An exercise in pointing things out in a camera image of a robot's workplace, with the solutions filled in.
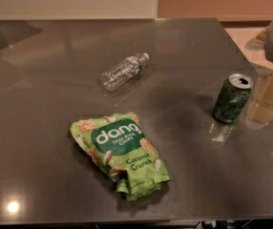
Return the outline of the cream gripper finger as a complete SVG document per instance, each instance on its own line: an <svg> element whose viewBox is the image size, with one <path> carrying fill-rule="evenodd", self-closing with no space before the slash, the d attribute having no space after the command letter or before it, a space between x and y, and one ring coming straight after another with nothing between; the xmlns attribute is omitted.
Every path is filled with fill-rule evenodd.
<svg viewBox="0 0 273 229"><path fill-rule="evenodd" d="M273 72L262 77L261 81L256 86L248 116L250 120L266 125L273 119Z"/></svg>

